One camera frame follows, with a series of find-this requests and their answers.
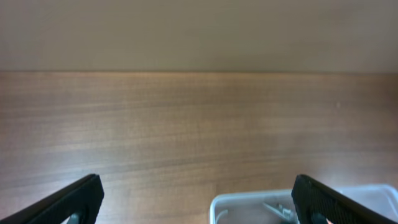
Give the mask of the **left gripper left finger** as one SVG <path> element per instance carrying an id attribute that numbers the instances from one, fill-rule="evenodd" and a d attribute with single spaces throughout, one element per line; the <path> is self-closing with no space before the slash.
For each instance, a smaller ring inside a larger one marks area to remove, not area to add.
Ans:
<path id="1" fill-rule="evenodd" d="M 104 190 L 98 174 L 89 174 L 29 207 L 1 220 L 10 224 L 95 223 Z"/>

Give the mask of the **clear plastic container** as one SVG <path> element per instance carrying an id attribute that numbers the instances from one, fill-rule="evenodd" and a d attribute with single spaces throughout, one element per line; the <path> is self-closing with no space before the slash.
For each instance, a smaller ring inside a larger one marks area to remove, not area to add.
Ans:
<path id="1" fill-rule="evenodd" d="M 397 190 L 387 184 L 333 187 L 333 190 L 366 208 L 397 221 Z M 291 190 L 240 192 L 215 197 L 210 205 L 209 223 L 287 223 L 267 206 L 295 212 Z"/>

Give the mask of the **silver combination wrench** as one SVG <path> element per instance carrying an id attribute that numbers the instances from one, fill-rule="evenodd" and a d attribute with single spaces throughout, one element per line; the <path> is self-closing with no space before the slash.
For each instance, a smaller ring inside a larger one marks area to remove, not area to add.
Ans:
<path id="1" fill-rule="evenodd" d="M 268 203 L 263 203 L 263 206 L 265 206 L 268 210 L 270 210 L 272 213 L 276 214 L 279 218 L 281 218 L 285 223 L 290 223 L 290 224 L 298 224 L 299 220 L 297 218 L 297 214 L 286 207 L 284 207 L 281 204 L 277 204 L 276 206 L 272 206 Z"/>

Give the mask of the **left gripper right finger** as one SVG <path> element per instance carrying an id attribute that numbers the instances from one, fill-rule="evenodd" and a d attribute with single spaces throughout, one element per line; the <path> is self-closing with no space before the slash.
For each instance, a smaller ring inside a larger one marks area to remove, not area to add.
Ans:
<path id="1" fill-rule="evenodd" d="M 396 224 L 304 174 L 296 176 L 292 199 L 301 224 Z"/>

